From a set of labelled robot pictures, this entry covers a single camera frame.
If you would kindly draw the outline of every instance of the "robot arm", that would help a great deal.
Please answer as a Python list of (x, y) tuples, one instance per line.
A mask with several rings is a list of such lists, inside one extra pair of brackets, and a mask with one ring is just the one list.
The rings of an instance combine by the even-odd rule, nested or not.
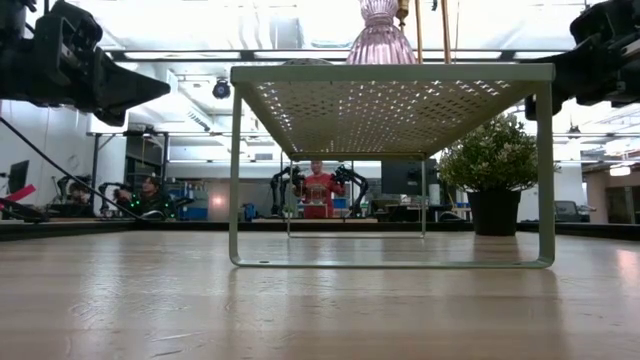
[[(128, 190), (128, 191), (132, 191), (132, 189), (130, 189), (130, 187), (126, 184), (122, 184), (122, 183), (117, 183), (117, 182), (107, 182), (107, 183), (103, 183), (100, 184), (100, 186), (98, 186), (98, 191), (100, 192), (100, 194), (102, 194), (103, 196), (106, 197), (106, 192), (107, 192), (107, 188), (109, 186), (117, 186), (118, 190)], [(102, 205), (100, 205), (100, 213), (103, 214), (105, 213), (107, 210), (109, 210), (109, 205), (107, 204), (106, 201), (104, 201), (104, 198), (102, 199)]]
[[(288, 173), (291, 172), (291, 168), (290, 167), (286, 167), (284, 168), (282, 171), (280, 171), (279, 173), (273, 175), (271, 177), (271, 182), (269, 183), (269, 185), (271, 186), (271, 197), (273, 200), (273, 205), (271, 206), (271, 215), (282, 215), (282, 204), (281, 206), (278, 206), (278, 183), (280, 183), (282, 177)], [(284, 191), (282, 189), (282, 184), (280, 185), (280, 198), (282, 199), (282, 202), (284, 202)]]
[[(287, 183), (289, 183), (289, 181), (291, 181), (297, 189), (302, 190), (304, 176), (300, 174), (300, 172), (300, 168), (297, 166), (294, 166), (293, 169), (287, 166), (279, 173), (273, 175), (269, 184), (271, 186), (271, 194), (273, 198), (271, 215), (282, 215), (287, 192)], [(276, 193), (278, 190), (278, 183), (280, 184), (280, 204), (278, 204), (278, 195)]]
[(356, 173), (352, 169), (347, 169), (344, 165), (340, 165), (336, 169), (336, 172), (333, 175), (333, 180), (340, 185), (344, 185), (346, 182), (351, 181), (360, 189), (360, 195), (358, 195), (351, 208), (351, 217), (356, 217), (361, 213), (360, 203), (369, 190), (369, 182), (364, 176)]
[[(526, 60), (552, 63), (553, 115), (572, 98), (580, 105), (640, 102), (640, 0), (608, 0), (592, 5), (569, 26), (576, 47), (563, 54)], [(536, 120), (536, 100), (525, 100), (525, 116)]]
[[(78, 180), (84, 182), (85, 184), (91, 183), (91, 175), (83, 175), (78, 176)], [(67, 201), (67, 196), (69, 195), (69, 181), (71, 180), (71, 176), (63, 176), (56, 182), (58, 189), (60, 190), (60, 202), (64, 203)]]
[(168, 94), (169, 85), (117, 66), (98, 46), (93, 16), (57, 1), (25, 39), (27, 8), (35, 0), (0, 0), (0, 98), (36, 106), (73, 105), (111, 126), (126, 111)]

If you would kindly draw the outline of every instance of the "lamp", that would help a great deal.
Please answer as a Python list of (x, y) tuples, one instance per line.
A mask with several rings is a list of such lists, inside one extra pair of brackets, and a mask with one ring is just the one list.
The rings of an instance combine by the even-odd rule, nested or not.
[(627, 176), (629, 174), (631, 174), (631, 168), (628, 166), (612, 166), (609, 169), (611, 176)]

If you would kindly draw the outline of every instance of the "camera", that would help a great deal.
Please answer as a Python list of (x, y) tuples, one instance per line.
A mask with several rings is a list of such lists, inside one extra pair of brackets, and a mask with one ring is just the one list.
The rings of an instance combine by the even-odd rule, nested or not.
[(213, 91), (211, 93), (216, 99), (228, 98), (229, 96), (231, 96), (231, 87), (229, 86), (229, 81), (224, 78), (218, 78), (218, 81), (213, 87)]
[[(569, 26), (576, 47), (524, 60), (551, 63), (552, 112), (572, 98), (579, 105), (608, 101), (614, 108), (640, 102), (640, 0), (607, 0), (587, 8)], [(536, 99), (525, 99), (525, 116), (536, 120)]]
[(99, 47), (103, 30), (89, 12), (57, 1), (24, 37), (35, 0), (0, 1), (0, 99), (41, 107), (72, 105), (107, 125), (168, 94), (168, 84), (116, 65)]

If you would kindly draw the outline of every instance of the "ceiling light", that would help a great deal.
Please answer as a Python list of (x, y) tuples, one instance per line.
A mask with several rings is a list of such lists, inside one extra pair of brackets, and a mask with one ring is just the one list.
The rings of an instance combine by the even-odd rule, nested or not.
[(124, 56), (132, 60), (239, 60), (240, 53), (237, 51), (126, 51)]
[(515, 59), (537, 59), (546, 56), (560, 55), (562, 52), (556, 51), (518, 51)]
[[(441, 59), (442, 51), (423, 51), (422, 57), (424, 59)], [(452, 51), (451, 57), (456, 59), (497, 59), (500, 57), (501, 52), (499, 51)]]
[(207, 160), (169, 160), (172, 164), (204, 164)]
[(631, 174), (631, 168), (628, 166), (612, 166), (611, 169), (609, 169), (609, 175), (611, 176), (627, 176), (629, 174)]
[(116, 65), (121, 68), (127, 69), (129, 71), (136, 71), (138, 69), (138, 63), (130, 63), (130, 62), (116, 62)]
[(256, 59), (346, 59), (347, 50), (339, 51), (256, 51)]

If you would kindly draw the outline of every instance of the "wooden tabletop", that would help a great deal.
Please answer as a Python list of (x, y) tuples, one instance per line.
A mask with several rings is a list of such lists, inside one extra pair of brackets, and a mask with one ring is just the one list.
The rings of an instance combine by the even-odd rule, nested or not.
[[(324, 235), (241, 233), (240, 252), (393, 261), (538, 250), (529, 233)], [(637, 360), (640, 244), (557, 240), (547, 270), (239, 269), (226, 232), (0, 243), (0, 359)]]

